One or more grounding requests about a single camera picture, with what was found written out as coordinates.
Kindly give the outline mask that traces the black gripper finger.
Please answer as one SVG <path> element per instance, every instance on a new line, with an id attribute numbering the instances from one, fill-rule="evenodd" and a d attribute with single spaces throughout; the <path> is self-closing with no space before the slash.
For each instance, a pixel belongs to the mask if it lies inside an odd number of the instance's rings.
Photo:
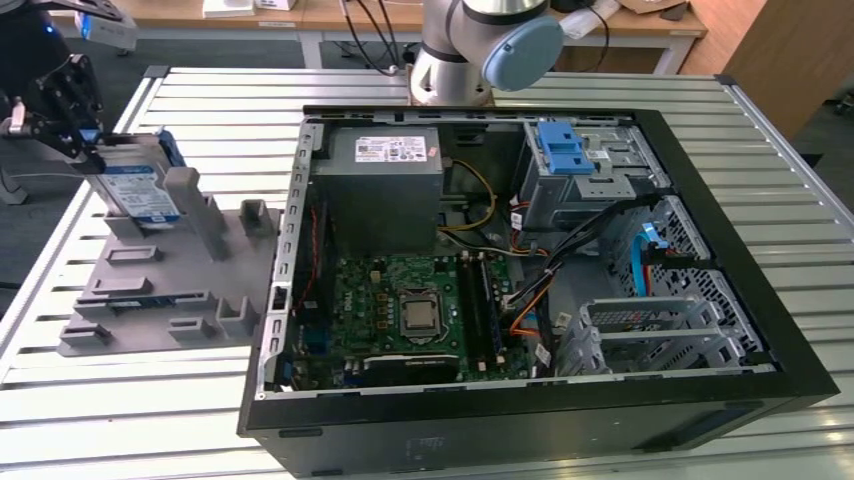
<path id="1" fill-rule="evenodd" d="M 92 62 L 72 54 L 37 81 L 41 96 L 40 129 L 56 150 L 92 150 L 101 133 L 102 99 Z"/>
<path id="2" fill-rule="evenodd" d="M 24 102 L 10 104 L 9 116 L 1 121 L 1 138 L 24 153 L 44 160 L 65 162 L 80 173 L 101 173 L 104 160 L 98 153 L 101 130 L 60 112 L 49 118 L 30 110 Z"/>

